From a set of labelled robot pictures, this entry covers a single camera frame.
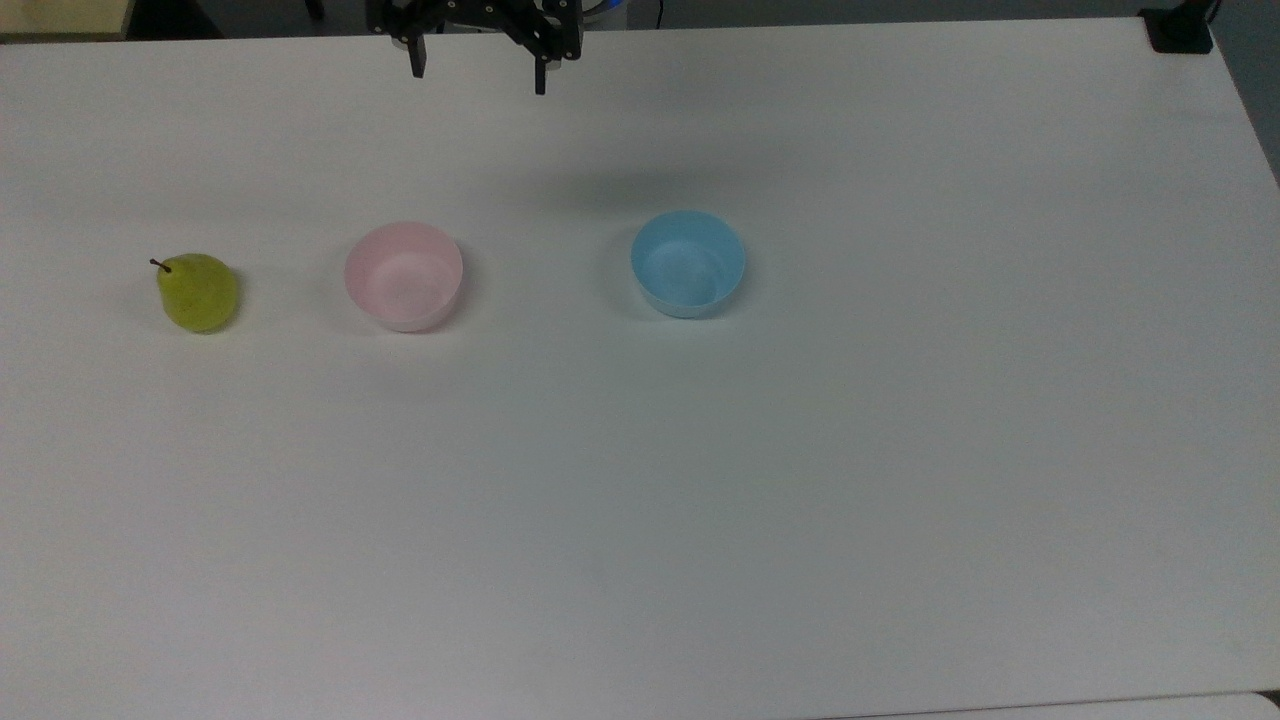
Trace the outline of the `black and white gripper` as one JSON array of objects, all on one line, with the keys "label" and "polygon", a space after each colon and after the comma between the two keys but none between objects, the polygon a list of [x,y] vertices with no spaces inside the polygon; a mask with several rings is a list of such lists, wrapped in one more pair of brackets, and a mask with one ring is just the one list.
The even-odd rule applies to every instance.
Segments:
[{"label": "black and white gripper", "polygon": [[535,94],[563,61],[576,61],[582,46],[580,1],[366,1],[370,32],[404,42],[412,76],[426,69],[425,35],[439,26],[465,26],[504,33],[534,56]]}]

